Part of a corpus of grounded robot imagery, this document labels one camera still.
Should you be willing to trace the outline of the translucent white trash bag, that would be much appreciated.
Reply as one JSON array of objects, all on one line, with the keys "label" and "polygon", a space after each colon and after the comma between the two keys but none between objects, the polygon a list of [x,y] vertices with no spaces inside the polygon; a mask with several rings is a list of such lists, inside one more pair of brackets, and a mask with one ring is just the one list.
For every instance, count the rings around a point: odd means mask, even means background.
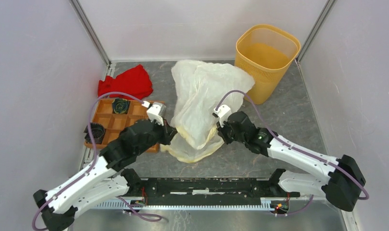
[{"label": "translucent white trash bag", "polygon": [[171,69],[177,101],[169,124],[177,134],[170,145],[161,145],[178,161],[195,163],[213,154],[223,144],[217,134],[217,118],[213,110],[223,101],[232,111],[243,104],[241,92],[248,92],[254,78],[231,64],[214,64],[196,60],[181,60]]}]

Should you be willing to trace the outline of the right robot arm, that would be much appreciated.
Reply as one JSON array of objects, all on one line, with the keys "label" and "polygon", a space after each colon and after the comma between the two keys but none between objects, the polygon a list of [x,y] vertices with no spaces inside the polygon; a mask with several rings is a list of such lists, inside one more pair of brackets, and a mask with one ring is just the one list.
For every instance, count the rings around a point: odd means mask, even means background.
[{"label": "right robot arm", "polygon": [[297,145],[268,128],[256,127],[243,112],[231,112],[225,105],[214,110],[218,119],[218,135],[225,144],[242,143],[254,154],[287,162],[305,173],[279,170],[279,177],[269,181],[268,190],[273,196],[298,192],[325,197],[333,206],[352,212],[361,197],[366,180],[354,158],[341,158],[314,152]]}]

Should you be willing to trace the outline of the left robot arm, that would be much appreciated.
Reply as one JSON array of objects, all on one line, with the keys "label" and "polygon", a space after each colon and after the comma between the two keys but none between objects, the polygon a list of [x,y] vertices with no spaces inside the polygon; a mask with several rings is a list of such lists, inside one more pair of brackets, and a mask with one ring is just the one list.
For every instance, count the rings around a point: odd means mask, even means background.
[{"label": "left robot arm", "polygon": [[169,145],[176,128],[164,121],[159,125],[148,119],[138,120],[122,130],[94,160],[62,185],[33,194],[45,229],[63,231],[88,209],[113,197],[140,193],[142,183],[127,166],[155,144]]}]

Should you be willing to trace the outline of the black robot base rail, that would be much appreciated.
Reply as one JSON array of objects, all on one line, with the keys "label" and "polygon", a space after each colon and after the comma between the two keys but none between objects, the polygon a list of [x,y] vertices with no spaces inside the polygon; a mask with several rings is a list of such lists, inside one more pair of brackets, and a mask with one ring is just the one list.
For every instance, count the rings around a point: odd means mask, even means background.
[{"label": "black robot base rail", "polygon": [[258,205],[262,198],[299,197],[275,180],[261,178],[147,178],[126,193],[147,205]]}]

